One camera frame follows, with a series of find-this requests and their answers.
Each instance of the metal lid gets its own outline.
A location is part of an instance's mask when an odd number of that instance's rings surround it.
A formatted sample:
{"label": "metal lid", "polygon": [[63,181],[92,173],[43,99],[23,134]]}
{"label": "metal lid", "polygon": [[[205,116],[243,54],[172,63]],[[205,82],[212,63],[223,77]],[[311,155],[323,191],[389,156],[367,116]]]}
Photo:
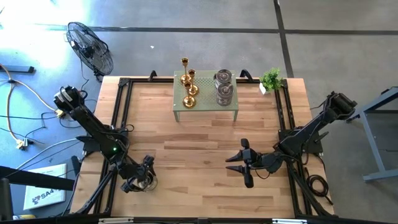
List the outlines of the metal lid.
{"label": "metal lid", "polygon": [[232,73],[227,69],[221,69],[216,73],[215,79],[220,83],[229,83],[232,80]]}
{"label": "metal lid", "polygon": [[217,88],[217,95],[221,98],[232,98],[234,86],[230,83],[222,83]]}

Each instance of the potted plant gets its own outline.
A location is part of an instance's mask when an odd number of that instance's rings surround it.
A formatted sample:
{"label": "potted plant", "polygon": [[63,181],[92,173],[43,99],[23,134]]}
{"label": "potted plant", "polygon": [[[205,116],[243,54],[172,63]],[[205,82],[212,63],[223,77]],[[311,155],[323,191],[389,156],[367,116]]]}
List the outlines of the potted plant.
{"label": "potted plant", "polygon": [[282,86],[282,78],[278,78],[279,68],[271,68],[260,77],[260,90],[263,95],[271,90],[278,90]]}

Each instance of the fan grille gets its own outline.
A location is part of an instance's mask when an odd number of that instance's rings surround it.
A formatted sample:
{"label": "fan grille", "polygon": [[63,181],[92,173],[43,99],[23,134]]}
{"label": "fan grille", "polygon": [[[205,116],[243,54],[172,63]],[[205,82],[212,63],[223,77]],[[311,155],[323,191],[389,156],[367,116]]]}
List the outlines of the fan grille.
{"label": "fan grille", "polygon": [[81,61],[96,75],[109,75],[112,72],[113,61],[107,45],[86,25],[70,22],[67,39]]}

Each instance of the butcher block tabletop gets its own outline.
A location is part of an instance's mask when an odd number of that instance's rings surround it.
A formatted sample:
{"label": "butcher block tabletop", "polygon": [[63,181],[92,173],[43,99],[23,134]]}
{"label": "butcher block tabletop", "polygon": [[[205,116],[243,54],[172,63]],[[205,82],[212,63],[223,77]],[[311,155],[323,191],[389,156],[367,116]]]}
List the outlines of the butcher block tabletop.
{"label": "butcher block tabletop", "polygon": [[[111,124],[121,77],[104,77],[95,115]],[[304,80],[288,78],[290,100],[296,126],[312,119]],[[126,90],[122,94],[123,106]],[[118,177],[111,215],[113,217],[222,217],[222,218],[292,218],[294,211],[287,168],[282,167],[266,180],[255,172],[254,187],[244,186],[243,176],[225,169],[243,162],[225,163],[240,149],[240,139],[247,138],[257,152],[272,152],[280,129],[275,94],[262,95],[258,84],[238,84],[239,114],[235,122],[227,111],[182,113],[180,122],[173,114],[173,83],[135,83],[127,116],[129,155],[141,162],[145,155],[155,157],[157,187],[150,192],[124,193]],[[285,99],[280,91],[283,109]],[[120,126],[123,108],[119,111]],[[71,212],[77,211],[98,186],[103,156],[95,152],[83,161],[73,197]],[[306,165],[310,174],[325,177],[322,163],[312,155]],[[260,170],[260,176],[267,172]],[[304,211],[298,188],[300,208]],[[104,191],[103,206],[108,197]],[[317,197],[326,211],[333,207]]]}

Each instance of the gray floor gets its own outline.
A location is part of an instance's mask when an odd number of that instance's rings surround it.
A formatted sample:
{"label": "gray floor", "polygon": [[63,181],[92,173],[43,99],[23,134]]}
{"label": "gray floor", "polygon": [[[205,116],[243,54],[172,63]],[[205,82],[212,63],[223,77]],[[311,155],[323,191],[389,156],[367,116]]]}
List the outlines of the gray floor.
{"label": "gray floor", "polygon": [[[81,86],[80,61],[64,41],[64,32],[43,31],[28,24],[61,24],[80,21],[89,26],[116,27],[227,27],[277,28],[271,0],[224,1],[9,1],[0,14],[0,63],[31,65],[33,75],[12,74],[39,92],[46,102],[61,86]],[[397,30],[397,1],[371,0],[280,0],[286,29]],[[97,32],[108,43],[114,61],[111,75],[171,75],[181,69],[179,59],[187,56],[197,70],[248,69],[259,76],[280,67],[286,77],[278,34],[217,34],[164,32]],[[287,35],[294,76],[304,78],[311,106],[317,106],[332,90],[340,91],[359,106],[398,83],[398,36],[374,35]],[[84,65],[90,78],[86,90],[96,99],[100,84]],[[6,104],[8,84],[0,83],[0,105]],[[11,98],[13,116],[39,117],[48,111],[22,86]],[[88,103],[94,108],[94,102]],[[41,121],[12,120],[13,130],[25,135]],[[47,146],[84,134],[65,129],[58,120],[45,121],[47,129],[32,138],[45,144],[15,149],[14,140],[0,132],[2,166],[17,167]],[[6,128],[3,118],[1,128]],[[337,215],[384,222],[398,220],[398,178],[365,184],[363,174],[377,171],[361,123],[335,122],[325,128],[324,160]],[[37,160],[65,147],[51,149]],[[56,164],[81,157],[81,144],[32,166]],[[398,153],[384,153],[388,167],[396,167]]]}

